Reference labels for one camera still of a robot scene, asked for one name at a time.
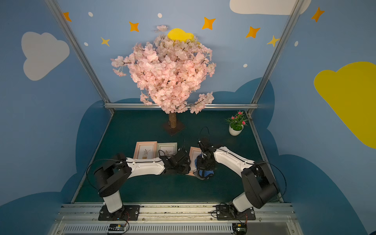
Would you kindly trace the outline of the pink picture frame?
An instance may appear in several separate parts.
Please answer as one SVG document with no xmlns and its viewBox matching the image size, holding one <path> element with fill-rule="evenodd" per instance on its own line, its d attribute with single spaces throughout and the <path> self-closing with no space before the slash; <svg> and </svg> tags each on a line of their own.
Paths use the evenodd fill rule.
<svg viewBox="0 0 376 235">
<path fill-rule="evenodd" d="M 133 159 L 149 160 L 156 158 L 157 142 L 137 142 Z"/>
<path fill-rule="evenodd" d="M 188 176 L 194 176 L 194 173 L 197 171 L 197 166 L 196 166 L 196 160 L 199 155 L 202 154 L 202 151 L 198 147 L 190 147 L 190 152 L 189 152 L 189 157 L 191 160 L 191 165 L 190 165 L 190 171 L 187 174 Z"/>
</svg>

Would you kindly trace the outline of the blue and grey cloth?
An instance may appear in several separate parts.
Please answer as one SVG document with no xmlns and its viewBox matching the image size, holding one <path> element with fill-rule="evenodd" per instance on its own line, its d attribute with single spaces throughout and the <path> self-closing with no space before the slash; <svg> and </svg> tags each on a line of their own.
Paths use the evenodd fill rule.
<svg viewBox="0 0 376 235">
<path fill-rule="evenodd" d="M 214 171 L 197 169 L 193 174 L 196 178 L 200 180 L 207 180 L 214 176 Z"/>
</svg>

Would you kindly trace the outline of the green picture frame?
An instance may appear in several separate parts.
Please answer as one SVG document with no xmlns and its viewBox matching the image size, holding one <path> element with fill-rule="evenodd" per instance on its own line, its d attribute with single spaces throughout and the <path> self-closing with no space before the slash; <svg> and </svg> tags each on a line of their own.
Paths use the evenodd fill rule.
<svg viewBox="0 0 376 235">
<path fill-rule="evenodd" d="M 171 156 L 178 151 L 177 143 L 157 143 L 156 156 Z"/>
</svg>

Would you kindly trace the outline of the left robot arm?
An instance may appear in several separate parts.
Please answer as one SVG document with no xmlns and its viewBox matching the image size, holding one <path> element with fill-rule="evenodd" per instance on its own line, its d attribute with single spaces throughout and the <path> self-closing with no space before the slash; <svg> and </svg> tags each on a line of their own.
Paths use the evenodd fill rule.
<svg viewBox="0 0 376 235">
<path fill-rule="evenodd" d="M 105 160 L 94 172 L 98 194 L 103 198 L 109 213 L 120 212 L 123 202 L 120 188 L 132 177 L 144 175 L 186 175 L 191 170 L 191 160 L 185 150 L 176 154 L 162 155 L 154 159 L 131 159 L 123 154 Z"/>
</svg>

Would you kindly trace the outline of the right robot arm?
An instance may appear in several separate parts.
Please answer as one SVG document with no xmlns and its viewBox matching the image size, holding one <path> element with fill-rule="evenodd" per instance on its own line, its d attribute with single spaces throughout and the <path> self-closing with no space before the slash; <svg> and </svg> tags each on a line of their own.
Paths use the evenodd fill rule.
<svg viewBox="0 0 376 235">
<path fill-rule="evenodd" d="M 278 195 L 280 189 L 267 162 L 246 159 L 225 146 L 215 147 L 207 138 L 198 141 L 201 154 L 195 160 L 194 175 L 206 180 L 213 176 L 216 164 L 222 164 L 242 179 L 244 193 L 232 200 L 234 212 L 260 209 Z"/>
</svg>

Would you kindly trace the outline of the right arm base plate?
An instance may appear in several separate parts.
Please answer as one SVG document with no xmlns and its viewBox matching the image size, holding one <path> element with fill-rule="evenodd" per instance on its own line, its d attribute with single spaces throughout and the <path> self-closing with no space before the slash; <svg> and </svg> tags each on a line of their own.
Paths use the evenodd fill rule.
<svg viewBox="0 0 376 235">
<path fill-rule="evenodd" d="M 243 212 L 239 212 L 233 205 L 225 203 L 217 204 L 215 210 L 211 212 L 211 216 L 217 220 L 256 220 L 256 214 L 253 207 L 246 209 Z"/>
</svg>

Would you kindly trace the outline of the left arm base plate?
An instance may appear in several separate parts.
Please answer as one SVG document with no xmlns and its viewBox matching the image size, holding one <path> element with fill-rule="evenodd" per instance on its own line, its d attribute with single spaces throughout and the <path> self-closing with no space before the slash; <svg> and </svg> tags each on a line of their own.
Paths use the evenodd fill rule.
<svg viewBox="0 0 376 235">
<path fill-rule="evenodd" d="M 99 212 L 98 221 L 137 221 L 140 208 L 140 205 L 123 205 L 118 211 L 110 213 L 107 206 L 104 205 Z"/>
</svg>

